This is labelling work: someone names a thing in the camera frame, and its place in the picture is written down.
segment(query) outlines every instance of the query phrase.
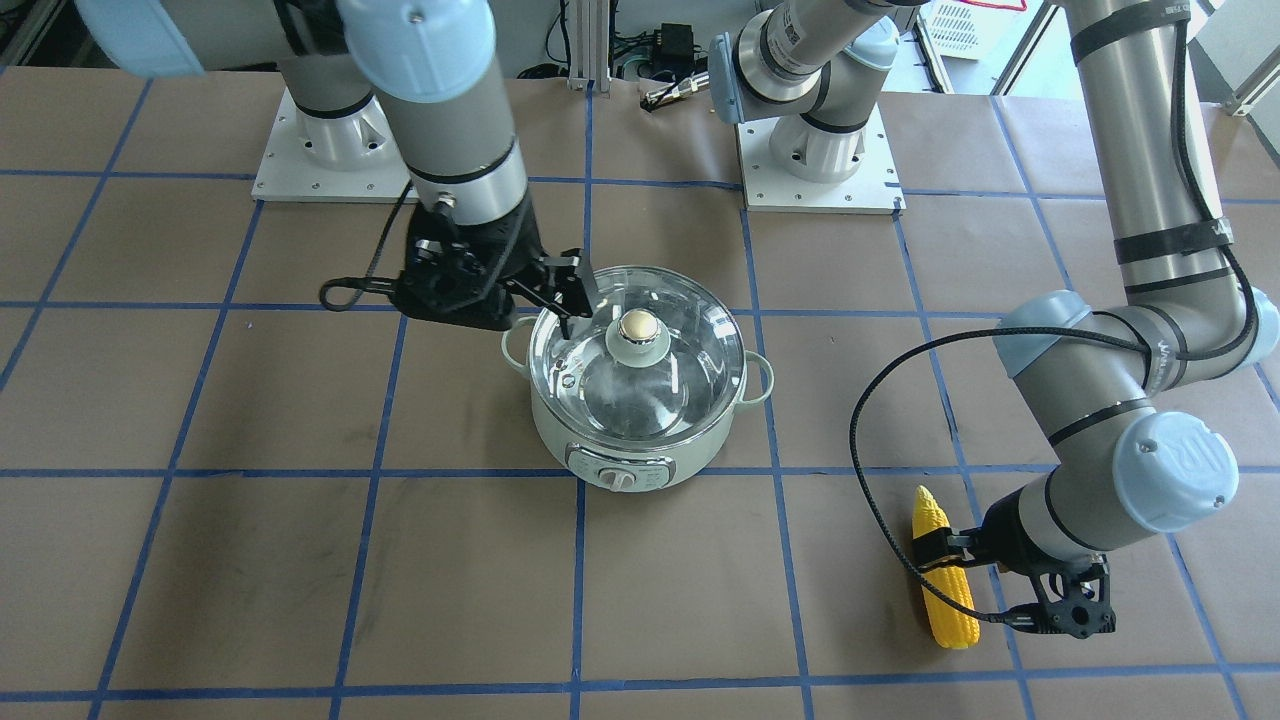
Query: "pot handle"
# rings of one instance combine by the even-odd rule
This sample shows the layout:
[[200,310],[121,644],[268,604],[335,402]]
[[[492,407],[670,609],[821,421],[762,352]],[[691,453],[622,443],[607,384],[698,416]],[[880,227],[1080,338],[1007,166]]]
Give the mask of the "pot handle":
[[773,395],[773,365],[765,360],[763,355],[759,352],[751,352],[750,350],[746,351],[746,361],[759,365],[760,370],[764,372],[764,391],[759,397],[753,397],[751,400],[739,400],[737,405],[739,407],[755,407]]
[[531,325],[538,322],[538,315],[525,315],[516,320],[516,324],[511,325],[511,329],[502,333],[502,357],[511,365],[512,370],[516,370],[524,377],[529,377],[529,365],[525,365],[520,360],[511,356],[511,336],[520,329],[520,325]]

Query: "glass lid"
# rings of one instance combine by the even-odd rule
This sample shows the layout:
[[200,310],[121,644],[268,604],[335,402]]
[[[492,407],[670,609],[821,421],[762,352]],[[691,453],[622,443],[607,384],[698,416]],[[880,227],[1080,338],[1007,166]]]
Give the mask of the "glass lid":
[[529,370],[552,413],[586,441],[632,452],[678,445],[718,420],[745,364],[728,309],[662,268],[609,268],[595,282],[595,314],[570,320],[570,340],[550,313],[534,325]]

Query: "yellow corn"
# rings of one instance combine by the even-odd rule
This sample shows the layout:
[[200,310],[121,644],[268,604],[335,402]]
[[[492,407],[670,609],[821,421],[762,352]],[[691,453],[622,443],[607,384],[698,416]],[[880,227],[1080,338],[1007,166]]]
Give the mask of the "yellow corn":
[[[933,500],[933,495],[924,486],[915,488],[915,512],[911,515],[911,536],[920,537],[950,524],[947,514]],[[965,607],[973,607],[973,594],[969,592],[969,579],[964,574],[964,568],[936,568],[925,573],[924,577]],[[933,639],[940,646],[951,650],[964,650],[978,644],[979,630],[977,620],[948,607],[929,591],[924,591],[924,609],[929,614],[929,628],[933,630]]]

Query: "white pot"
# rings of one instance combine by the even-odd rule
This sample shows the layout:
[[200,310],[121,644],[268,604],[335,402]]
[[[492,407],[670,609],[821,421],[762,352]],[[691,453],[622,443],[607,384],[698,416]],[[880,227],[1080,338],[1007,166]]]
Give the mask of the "white pot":
[[[602,270],[602,273],[609,273],[609,270]],[[732,322],[732,315],[726,316]],[[539,322],[544,324],[535,329],[529,352],[526,354],[526,361],[521,363],[516,360],[508,347],[512,334],[521,325]],[[503,333],[503,357],[506,357],[507,363],[517,373],[531,380],[530,393],[534,424],[547,450],[575,475],[605,489],[614,492],[646,492],[689,479],[705,468],[724,445],[724,439],[728,437],[733,423],[735,413],[739,409],[755,407],[764,404],[773,392],[773,368],[769,365],[769,361],[755,352],[741,348],[740,345],[735,345],[740,356],[728,359],[726,364],[732,363],[744,372],[737,378],[737,386],[728,389],[728,392],[733,393],[733,397],[728,402],[718,402],[717,407],[719,410],[714,411],[713,416],[698,419],[694,428],[691,428],[695,432],[673,437],[671,438],[672,442],[664,442],[667,438],[657,438],[652,443],[611,442],[602,433],[589,437],[585,432],[571,427],[563,416],[557,415],[550,406],[556,400],[550,400],[540,392],[539,383],[532,382],[530,375],[530,366],[535,365],[536,357],[535,343],[539,342],[540,337],[544,341],[550,337],[549,331],[552,328],[549,327],[554,325],[558,325],[558,320],[548,311],[536,318],[521,318],[512,329]],[[617,327],[618,320],[614,319],[609,329],[613,331]],[[765,377],[763,392],[753,398],[744,397],[746,388],[745,368],[748,364],[758,365]]]

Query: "white mounting plate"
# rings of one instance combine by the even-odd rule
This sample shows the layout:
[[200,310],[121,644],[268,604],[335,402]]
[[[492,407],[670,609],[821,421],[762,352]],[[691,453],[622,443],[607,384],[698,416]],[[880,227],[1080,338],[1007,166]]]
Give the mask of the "white mounting plate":
[[[394,140],[383,149],[387,160],[353,170],[332,170],[317,165],[302,147],[297,127],[298,110],[289,91],[280,97],[280,109],[271,123],[271,136],[262,151],[262,163],[253,181],[253,199],[268,202],[394,202],[408,170]],[[410,191],[410,199],[417,193]]]
[[748,210],[772,213],[845,213],[886,215],[906,208],[897,187],[897,168],[884,138],[879,108],[872,110],[863,135],[864,152],[854,177],[842,183],[803,181],[780,167],[769,155],[769,135],[777,118],[737,126],[737,149],[742,159],[742,195]]

